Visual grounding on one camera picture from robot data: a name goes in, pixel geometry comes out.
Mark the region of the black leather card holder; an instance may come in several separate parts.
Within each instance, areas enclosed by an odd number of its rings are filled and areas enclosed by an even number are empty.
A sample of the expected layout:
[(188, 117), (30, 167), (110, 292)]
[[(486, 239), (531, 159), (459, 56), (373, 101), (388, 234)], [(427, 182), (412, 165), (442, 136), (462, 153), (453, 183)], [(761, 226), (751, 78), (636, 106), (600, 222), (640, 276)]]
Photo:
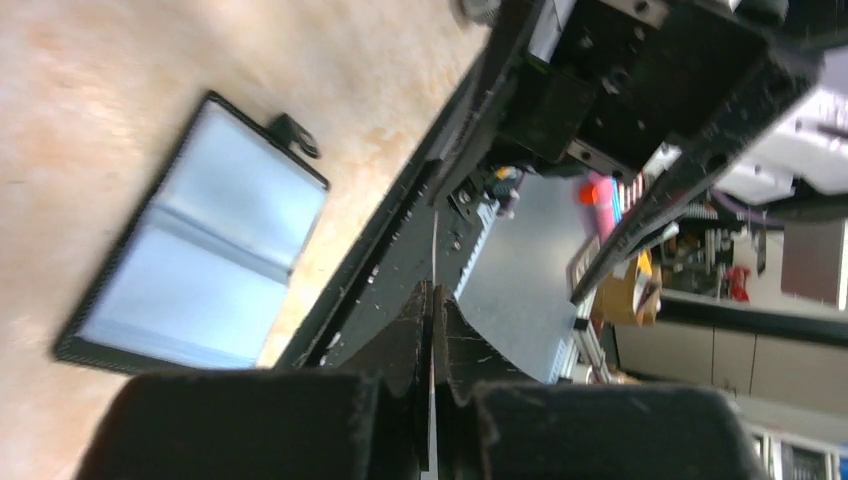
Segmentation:
[(54, 358), (125, 374), (252, 368), (330, 192), (319, 157), (290, 115), (261, 125), (207, 91)]

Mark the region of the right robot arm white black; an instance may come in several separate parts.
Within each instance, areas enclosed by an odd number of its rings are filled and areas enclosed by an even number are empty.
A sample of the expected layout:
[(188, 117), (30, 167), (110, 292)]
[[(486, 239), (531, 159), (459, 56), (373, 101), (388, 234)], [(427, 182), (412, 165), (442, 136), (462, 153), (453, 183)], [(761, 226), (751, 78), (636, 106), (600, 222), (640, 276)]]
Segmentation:
[[(541, 1), (505, 1), (469, 109), (430, 190), (473, 174), (574, 159), (631, 177), (664, 142), (680, 156), (605, 239), (583, 299), (705, 191), (818, 82), (823, 59), (779, 30), (785, 10), (714, 1), (571, 1), (548, 59), (530, 52)], [(438, 293), (435, 376), (442, 479), (763, 479), (730, 404), (701, 387), (523, 380)]]

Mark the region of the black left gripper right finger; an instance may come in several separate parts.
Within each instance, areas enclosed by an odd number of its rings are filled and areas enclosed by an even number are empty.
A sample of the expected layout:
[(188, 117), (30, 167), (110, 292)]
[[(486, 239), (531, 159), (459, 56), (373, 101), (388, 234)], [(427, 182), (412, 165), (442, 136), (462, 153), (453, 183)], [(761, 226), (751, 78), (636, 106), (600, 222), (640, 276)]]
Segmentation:
[(730, 402), (664, 383), (538, 382), (435, 290), (433, 367), (442, 479), (764, 479)]

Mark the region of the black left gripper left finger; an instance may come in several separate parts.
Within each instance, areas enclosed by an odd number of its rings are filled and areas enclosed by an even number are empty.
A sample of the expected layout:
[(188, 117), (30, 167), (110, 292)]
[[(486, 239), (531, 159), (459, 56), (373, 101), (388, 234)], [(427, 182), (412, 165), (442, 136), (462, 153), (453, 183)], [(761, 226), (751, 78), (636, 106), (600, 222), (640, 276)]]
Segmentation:
[(79, 479), (416, 479), (429, 466), (432, 285), (346, 362), (146, 373), (113, 399)]

